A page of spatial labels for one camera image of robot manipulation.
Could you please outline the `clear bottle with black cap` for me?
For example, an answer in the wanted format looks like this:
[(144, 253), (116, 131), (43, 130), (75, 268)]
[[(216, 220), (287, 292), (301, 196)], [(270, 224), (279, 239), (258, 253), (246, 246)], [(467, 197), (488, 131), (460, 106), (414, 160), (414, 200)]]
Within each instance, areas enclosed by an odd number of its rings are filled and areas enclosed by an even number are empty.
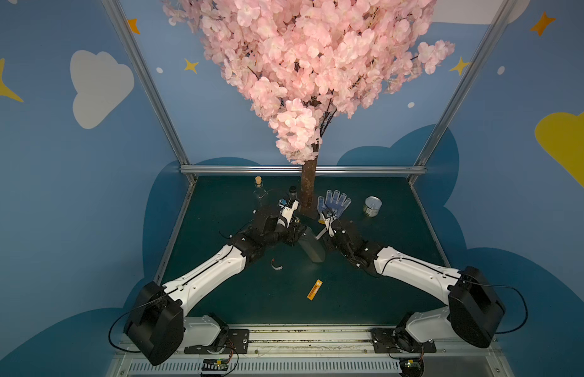
[(288, 197), (290, 199), (290, 202), (298, 200), (298, 192), (297, 192), (296, 186), (294, 186), (294, 185), (290, 186), (290, 188), (288, 190)]

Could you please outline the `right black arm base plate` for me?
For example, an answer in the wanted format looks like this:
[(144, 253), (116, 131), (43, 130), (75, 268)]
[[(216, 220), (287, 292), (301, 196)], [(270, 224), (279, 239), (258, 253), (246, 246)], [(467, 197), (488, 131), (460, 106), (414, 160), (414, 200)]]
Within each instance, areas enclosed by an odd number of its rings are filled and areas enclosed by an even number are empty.
[(370, 337), (375, 353), (436, 353), (433, 341), (418, 342), (404, 329), (372, 328)]

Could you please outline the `clear bottle with cork stopper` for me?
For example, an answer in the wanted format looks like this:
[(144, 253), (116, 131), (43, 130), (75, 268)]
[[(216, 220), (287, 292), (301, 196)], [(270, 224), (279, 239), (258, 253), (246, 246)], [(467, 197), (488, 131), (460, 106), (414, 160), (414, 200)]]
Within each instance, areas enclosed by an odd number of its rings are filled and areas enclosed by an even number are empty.
[(267, 196), (268, 191), (264, 187), (263, 178), (260, 176), (256, 176), (254, 179), (254, 198), (257, 207), (261, 207), (263, 205), (263, 201)]

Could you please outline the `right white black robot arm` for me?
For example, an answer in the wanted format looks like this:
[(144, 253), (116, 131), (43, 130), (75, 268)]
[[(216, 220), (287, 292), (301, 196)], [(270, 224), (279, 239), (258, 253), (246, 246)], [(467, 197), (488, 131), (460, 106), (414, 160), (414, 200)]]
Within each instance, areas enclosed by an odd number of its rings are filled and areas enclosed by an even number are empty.
[(333, 218), (324, 223), (330, 245), (354, 267), (372, 276), (402, 281), (444, 304), (406, 314), (390, 336), (394, 348), (417, 353), (439, 339), (461, 339), (480, 349), (491, 345), (505, 316), (505, 305), (480, 270), (435, 265), (365, 240), (350, 221)]

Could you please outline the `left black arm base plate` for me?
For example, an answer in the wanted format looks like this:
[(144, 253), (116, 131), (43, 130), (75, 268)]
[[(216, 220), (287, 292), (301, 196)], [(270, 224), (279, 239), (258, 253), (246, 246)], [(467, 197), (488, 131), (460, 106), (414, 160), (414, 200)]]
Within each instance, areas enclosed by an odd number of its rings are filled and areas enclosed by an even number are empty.
[(191, 346), (186, 347), (185, 354), (200, 355), (221, 355), (229, 354), (232, 350), (234, 353), (247, 354), (249, 345), (249, 329), (226, 329), (222, 330), (216, 339), (208, 346)]

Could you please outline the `orange yellow bottle label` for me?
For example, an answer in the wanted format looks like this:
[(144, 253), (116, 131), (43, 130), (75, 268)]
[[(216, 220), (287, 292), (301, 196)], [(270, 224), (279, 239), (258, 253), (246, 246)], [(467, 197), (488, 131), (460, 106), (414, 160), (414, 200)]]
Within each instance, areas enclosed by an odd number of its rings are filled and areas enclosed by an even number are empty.
[(307, 299), (313, 301), (317, 293), (319, 292), (320, 288), (323, 285), (323, 281), (317, 280), (313, 285), (312, 289), (310, 290), (309, 294), (307, 295)]

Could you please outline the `tall clear bottle gold stopper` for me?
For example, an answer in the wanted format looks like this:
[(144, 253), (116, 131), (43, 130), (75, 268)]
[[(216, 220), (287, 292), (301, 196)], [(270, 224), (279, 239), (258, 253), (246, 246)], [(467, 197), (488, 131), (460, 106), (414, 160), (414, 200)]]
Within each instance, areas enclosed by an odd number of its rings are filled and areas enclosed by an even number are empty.
[(306, 226), (301, 231), (297, 243), (312, 262), (322, 263), (326, 260), (326, 250), (316, 238), (310, 227)]

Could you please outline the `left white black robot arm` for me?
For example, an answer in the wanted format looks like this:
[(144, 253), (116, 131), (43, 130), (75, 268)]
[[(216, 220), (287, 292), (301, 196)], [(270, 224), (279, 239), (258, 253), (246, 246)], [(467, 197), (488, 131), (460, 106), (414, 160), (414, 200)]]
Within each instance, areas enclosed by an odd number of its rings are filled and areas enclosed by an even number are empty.
[(219, 337), (227, 328), (225, 323), (211, 315), (187, 315), (211, 291), (261, 259), (268, 248), (278, 243), (295, 245), (305, 228), (295, 216), (299, 205), (294, 199), (261, 207), (251, 223), (206, 262), (163, 285), (146, 284), (123, 328), (138, 352), (157, 366), (179, 349), (223, 347)]

